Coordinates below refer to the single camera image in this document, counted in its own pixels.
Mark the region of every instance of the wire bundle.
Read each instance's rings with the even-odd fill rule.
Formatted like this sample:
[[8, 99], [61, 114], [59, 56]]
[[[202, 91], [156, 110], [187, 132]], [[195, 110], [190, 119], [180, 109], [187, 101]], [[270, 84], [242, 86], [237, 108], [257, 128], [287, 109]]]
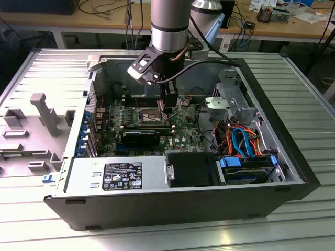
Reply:
[[[237, 39], [235, 40], [235, 42], [232, 44], [232, 46], [230, 47], [229, 51], [232, 51], [234, 49], [234, 51], [236, 51], [237, 47], [239, 48], [238, 51], [241, 51], [242, 48], [248, 46], [250, 46], [251, 43], [251, 39], [252, 39], [252, 35], [253, 35], [253, 29], [250, 29], [250, 35], [245, 39], [245, 35], [247, 33], [244, 24], [246, 23], [246, 18], [241, 14], [240, 8], [237, 4], [235, 4], [235, 7], [237, 8], [238, 12], [233, 12], [232, 14], [232, 19], [234, 19], [241, 27], [241, 31], [239, 33], [239, 35], [237, 36]], [[242, 40], [240, 43], [237, 44], [240, 36], [242, 35]]]
[[243, 157], [243, 155], [238, 151], [238, 149], [241, 149], [244, 143], [244, 139], [240, 142], [238, 149], [237, 147], [234, 146], [233, 144], [233, 138], [232, 138], [232, 131], [231, 129], [236, 129], [240, 128], [243, 129], [247, 134], [248, 134], [248, 141], [253, 147], [254, 153], [256, 156], [262, 156], [263, 153], [260, 148], [260, 142], [259, 142], [259, 136], [253, 132], [250, 128], [244, 127], [240, 124], [220, 124], [218, 123], [217, 126], [215, 127], [213, 133], [216, 133], [217, 130], [221, 128], [226, 131], [226, 136], [225, 139], [218, 145], [218, 151], [226, 154], [226, 155], [233, 155], [236, 157]]

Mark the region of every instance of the connector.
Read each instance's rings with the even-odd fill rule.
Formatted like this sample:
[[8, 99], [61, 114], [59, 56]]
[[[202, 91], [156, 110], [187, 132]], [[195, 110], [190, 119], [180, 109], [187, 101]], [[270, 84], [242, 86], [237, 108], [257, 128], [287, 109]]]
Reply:
[[125, 13], [125, 25], [126, 26], [130, 25], [130, 15], [129, 15], [129, 12]]

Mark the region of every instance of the power supply label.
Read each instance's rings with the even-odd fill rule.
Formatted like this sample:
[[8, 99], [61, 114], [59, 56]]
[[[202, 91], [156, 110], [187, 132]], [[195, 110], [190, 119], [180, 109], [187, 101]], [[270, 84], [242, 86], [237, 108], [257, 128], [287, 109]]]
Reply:
[[103, 189], [123, 190], [142, 188], [142, 163], [110, 163], [105, 164]]

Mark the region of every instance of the table leg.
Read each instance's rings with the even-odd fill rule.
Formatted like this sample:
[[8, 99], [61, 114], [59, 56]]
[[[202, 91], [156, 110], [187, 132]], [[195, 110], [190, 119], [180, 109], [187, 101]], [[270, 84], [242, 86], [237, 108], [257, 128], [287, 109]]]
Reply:
[[331, 86], [329, 86], [328, 90], [325, 92], [325, 94], [323, 95], [326, 100], [330, 100], [335, 94], [335, 81], [334, 83], [332, 83]]
[[52, 33], [53, 33], [58, 49], [65, 49], [66, 41], [64, 39], [62, 32], [59, 30], [53, 30]]
[[228, 51], [230, 42], [234, 38], [234, 34], [223, 34], [222, 35], [222, 42], [220, 45], [220, 52]]
[[101, 38], [100, 38], [100, 34], [99, 33], [95, 34], [95, 39], [96, 39], [97, 47], [101, 48], [102, 45], [101, 45]]

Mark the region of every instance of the yellow wire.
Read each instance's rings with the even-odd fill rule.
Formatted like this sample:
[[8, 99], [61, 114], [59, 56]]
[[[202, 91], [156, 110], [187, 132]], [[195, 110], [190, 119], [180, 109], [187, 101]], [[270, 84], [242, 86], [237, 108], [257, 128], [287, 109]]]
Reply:
[[260, 140], [257, 139], [257, 148], [258, 148], [258, 151], [260, 152], [261, 155], [264, 155], [261, 151], [261, 148], [260, 148]]

